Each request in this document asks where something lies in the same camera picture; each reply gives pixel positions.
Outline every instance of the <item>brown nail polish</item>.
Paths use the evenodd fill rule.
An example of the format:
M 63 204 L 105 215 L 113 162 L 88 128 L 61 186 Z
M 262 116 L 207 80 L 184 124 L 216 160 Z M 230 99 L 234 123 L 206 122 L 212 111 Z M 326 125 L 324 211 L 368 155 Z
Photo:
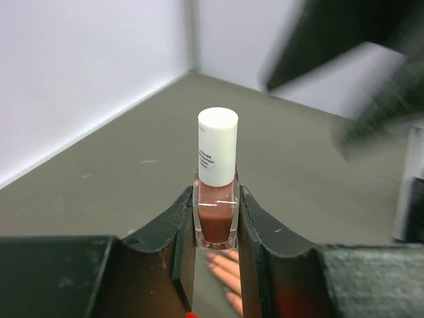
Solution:
M 193 185 L 193 218 L 199 248 L 237 245 L 240 186 L 236 168 L 239 116 L 209 108 L 199 117 L 199 161 Z

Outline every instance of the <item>fingernail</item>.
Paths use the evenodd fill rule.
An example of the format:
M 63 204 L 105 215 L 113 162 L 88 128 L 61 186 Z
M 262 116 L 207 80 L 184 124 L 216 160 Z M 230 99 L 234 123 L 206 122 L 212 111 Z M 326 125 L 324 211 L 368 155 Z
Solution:
M 226 293 L 225 298 L 227 298 L 227 300 L 231 303 L 234 300 L 234 295 L 233 293 Z
M 223 253 L 225 255 L 231 256 L 231 252 L 233 252 L 233 251 L 235 251 L 235 250 L 223 250 Z
M 215 253 L 208 252 L 206 254 L 206 256 L 208 257 L 208 259 L 212 260 L 212 259 L 214 259 L 216 257 L 216 254 Z

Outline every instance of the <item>blurred black object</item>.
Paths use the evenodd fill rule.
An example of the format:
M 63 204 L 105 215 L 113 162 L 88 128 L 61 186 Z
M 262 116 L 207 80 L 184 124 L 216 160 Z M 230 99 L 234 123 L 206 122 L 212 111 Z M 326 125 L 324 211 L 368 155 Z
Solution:
M 289 41 L 266 77 L 273 91 L 363 42 L 406 60 L 337 136 L 343 154 L 380 134 L 387 123 L 424 110 L 424 1 L 307 0 Z
M 423 316 L 423 245 L 316 245 L 240 190 L 244 318 Z M 191 192 L 123 240 L 0 239 L 0 317 L 185 317 L 195 262 Z

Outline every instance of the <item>nail polish bottle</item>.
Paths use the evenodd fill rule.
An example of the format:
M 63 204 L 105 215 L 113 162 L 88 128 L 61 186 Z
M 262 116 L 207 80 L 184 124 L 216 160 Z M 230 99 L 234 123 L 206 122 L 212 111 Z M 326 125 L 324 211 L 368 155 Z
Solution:
M 236 167 L 239 116 L 220 107 L 200 112 L 193 219 L 199 248 L 236 248 L 240 186 Z

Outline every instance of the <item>glass bottle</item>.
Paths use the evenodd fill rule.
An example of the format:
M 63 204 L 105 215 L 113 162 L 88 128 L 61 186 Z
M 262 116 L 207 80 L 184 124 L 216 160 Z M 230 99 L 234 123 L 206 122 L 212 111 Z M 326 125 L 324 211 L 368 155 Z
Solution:
M 193 184 L 193 218 L 199 248 L 237 246 L 240 185 L 236 168 L 238 115 L 214 107 L 200 112 L 199 160 Z

